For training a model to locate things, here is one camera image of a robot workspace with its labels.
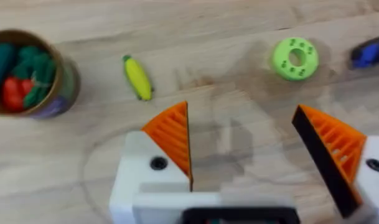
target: green ring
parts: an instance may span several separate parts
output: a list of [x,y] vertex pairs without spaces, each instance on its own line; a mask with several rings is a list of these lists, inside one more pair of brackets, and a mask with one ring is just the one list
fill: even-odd
[[[289,55],[294,54],[300,66],[290,62]],[[272,56],[272,68],[284,79],[299,81],[309,78],[319,65],[317,49],[308,40],[300,37],[287,38],[275,47]]]

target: wood grain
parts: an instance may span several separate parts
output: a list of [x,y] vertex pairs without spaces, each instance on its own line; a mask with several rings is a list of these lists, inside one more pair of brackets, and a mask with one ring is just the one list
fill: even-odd
[[[0,223],[109,223],[124,135],[189,102],[196,190],[293,197],[303,223],[332,223],[332,199],[294,128],[298,103],[379,134],[379,67],[353,71],[349,50],[379,35],[379,0],[0,0],[0,29],[42,35],[82,75],[75,106],[47,121],[0,118]],[[300,36],[321,65],[287,82],[268,66]],[[156,88],[135,99],[120,56]]]

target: orange ribbed pad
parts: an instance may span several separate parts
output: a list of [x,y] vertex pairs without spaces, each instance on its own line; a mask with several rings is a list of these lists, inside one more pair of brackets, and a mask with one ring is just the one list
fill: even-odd
[[142,130],[192,180],[187,102],[181,102],[157,115]]
[[351,126],[305,105],[299,105],[329,151],[340,173],[352,184],[367,136]]

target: blue toy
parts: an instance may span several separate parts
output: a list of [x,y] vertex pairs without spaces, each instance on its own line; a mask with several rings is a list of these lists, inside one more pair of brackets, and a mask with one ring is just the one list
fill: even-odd
[[368,40],[351,52],[353,68],[367,68],[379,63],[379,37]]

